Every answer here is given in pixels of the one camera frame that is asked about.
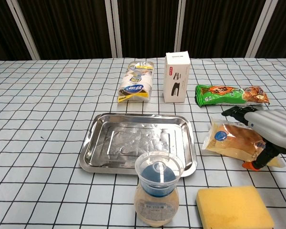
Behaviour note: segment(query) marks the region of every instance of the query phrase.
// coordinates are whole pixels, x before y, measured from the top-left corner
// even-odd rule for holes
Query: checkered tablecloth
[[[198,168],[179,181],[180,207],[165,227],[202,228],[195,202],[200,188],[254,185],[275,229],[286,229],[286,166],[252,172],[242,161],[201,153],[210,118],[222,119],[228,106],[200,108],[194,101],[197,84],[259,85],[271,100],[264,108],[286,109],[286,59],[192,59],[183,104],[164,103],[164,58],[147,59],[156,67],[150,102],[118,104],[119,82],[133,60],[0,62],[0,229],[147,227],[133,206],[136,176],[90,174],[79,166],[93,118],[107,112],[191,121]],[[286,155],[282,159],[286,164]]]

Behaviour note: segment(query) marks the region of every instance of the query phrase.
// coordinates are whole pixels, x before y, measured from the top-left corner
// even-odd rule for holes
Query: green snack package
[[[197,85],[195,100],[199,106],[269,103],[266,93],[259,86],[242,89],[224,85]]]

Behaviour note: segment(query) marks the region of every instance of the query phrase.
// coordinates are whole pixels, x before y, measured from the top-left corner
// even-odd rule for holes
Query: orange gripper tip
[[[242,167],[253,171],[259,171],[259,169],[253,167],[252,162],[244,162]]]

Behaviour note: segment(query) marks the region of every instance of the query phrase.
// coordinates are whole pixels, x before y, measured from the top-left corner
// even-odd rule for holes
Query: snack package
[[[152,94],[153,70],[152,62],[131,62],[119,88],[118,102],[149,101]]]
[[[266,93],[259,86],[241,89],[229,86],[197,85],[195,94],[195,100],[199,106],[269,103]]]
[[[265,148],[263,138],[254,130],[239,123],[212,120],[212,127],[204,140],[203,150],[210,150],[243,161],[254,161]],[[268,166],[284,167],[279,156]]]

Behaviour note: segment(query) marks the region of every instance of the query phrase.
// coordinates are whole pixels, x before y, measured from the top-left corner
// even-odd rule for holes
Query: brown liquid
[[[179,207],[178,191],[175,188],[166,197],[153,197],[138,185],[134,195],[134,206],[138,217],[152,227],[160,227],[171,221]]]

